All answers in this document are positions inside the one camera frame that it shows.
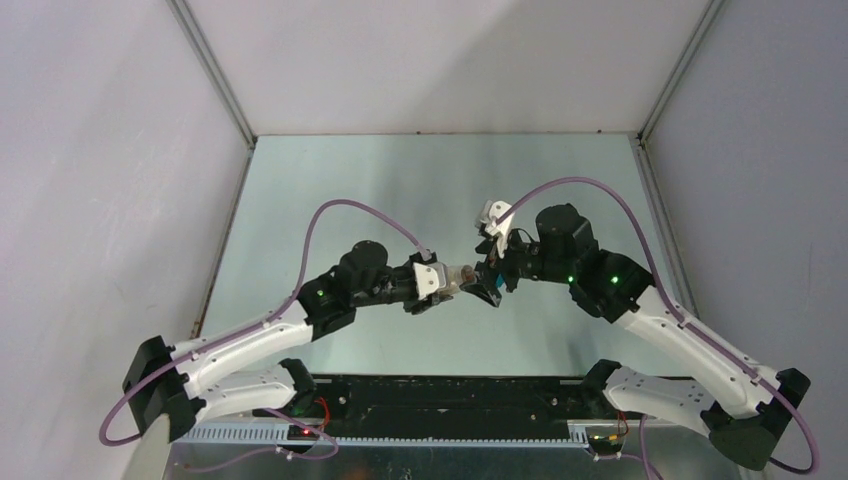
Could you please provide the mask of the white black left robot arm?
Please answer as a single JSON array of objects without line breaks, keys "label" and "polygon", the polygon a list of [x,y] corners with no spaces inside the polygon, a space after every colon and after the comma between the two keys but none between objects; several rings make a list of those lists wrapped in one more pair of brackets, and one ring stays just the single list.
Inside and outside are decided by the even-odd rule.
[{"label": "white black left robot arm", "polygon": [[301,361],[283,359],[261,370],[252,365],[350,325],[362,307],[399,304],[420,314],[452,298],[473,276],[468,265],[447,266],[419,253],[391,267],[381,244],[361,241],[303,283],[282,311],[175,345],[160,336],[144,341],[122,385],[135,425],[145,433],[165,415],[168,439],[175,441],[206,420],[243,411],[283,408],[304,416],[315,406],[316,386]]}]

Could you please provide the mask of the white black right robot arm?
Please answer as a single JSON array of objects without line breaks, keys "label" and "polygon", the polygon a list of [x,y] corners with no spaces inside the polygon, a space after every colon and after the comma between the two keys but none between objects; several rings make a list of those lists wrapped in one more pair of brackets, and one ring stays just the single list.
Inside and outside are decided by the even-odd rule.
[{"label": "white black right robot arm", "polygon": [[498,306],[521,280],[563,284],[587,314],[649,342],[687,371],[684,380],[642,374],[601,360],[583,380],[585,411],[606,418],[640,412],[705,436],[726,458],[760,471],[804,398],[810,381],[797,369],[765,366],[706,327],[631,258],[602,249],[590,222],[571,205],[543,209],[538,236],[523,240],[509,206],[487,202],[477,219],[481,260],[465,291]]}]

